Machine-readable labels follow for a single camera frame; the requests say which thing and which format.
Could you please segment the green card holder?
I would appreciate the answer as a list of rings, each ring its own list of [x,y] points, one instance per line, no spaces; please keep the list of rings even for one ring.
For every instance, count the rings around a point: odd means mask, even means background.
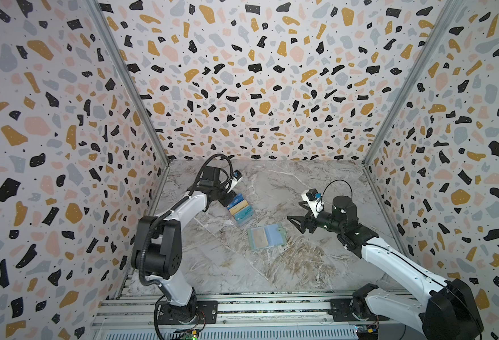
[[[248,238],[250,249],[256,251],[285,245],[287,243],[287,232],[280,223],[276,223],[250,228]]]

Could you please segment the teal VIP credit card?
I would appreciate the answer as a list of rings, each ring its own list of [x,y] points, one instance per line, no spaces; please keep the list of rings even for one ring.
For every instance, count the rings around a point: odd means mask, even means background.
[[[251,206],[247,206],[243,210],[237,212],[234,215],[234,218],[239,226],[243,226],[249,221],[251,221],[253,216],[254,216],[254,209]]]

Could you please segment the gold card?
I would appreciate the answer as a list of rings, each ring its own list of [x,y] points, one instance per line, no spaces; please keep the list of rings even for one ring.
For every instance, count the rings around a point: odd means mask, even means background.
[[[249,240],[253,250],[263,249],[269,246],[269,241],[264,228],[252,228],[249,230]]]

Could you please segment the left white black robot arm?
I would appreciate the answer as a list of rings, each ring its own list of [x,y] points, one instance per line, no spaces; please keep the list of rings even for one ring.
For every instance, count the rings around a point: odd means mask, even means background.
[[[209,205],[218,201],[228,206],[236,197],[233,190],[241,180],[238,170],[226,171],[204,165],[183,197],[160,215],[146,215],[138,221],[131,255],[142,286],[156,286],[167,300],[166,310],[183,322],[197,314],[197,297],[179,268],[182,263],[182,229]]]

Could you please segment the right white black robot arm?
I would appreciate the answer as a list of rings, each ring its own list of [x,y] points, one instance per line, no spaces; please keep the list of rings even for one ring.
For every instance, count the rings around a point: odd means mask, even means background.
[[[381,269],[411,294],[410,298],[398,296],[368,283],[353,293],[349,316],[361,321],[386,317],[427,339],[483,337],[483,321],[465,282],[432,273],[389,245],[359,222],[350,197],[334,197],[330,212],[325,211],[323,196],[316,189],[304,191],[301,198],[299,205],[307,213],[287,218],[301,233],[324,229],[336,234],[347,251]]]

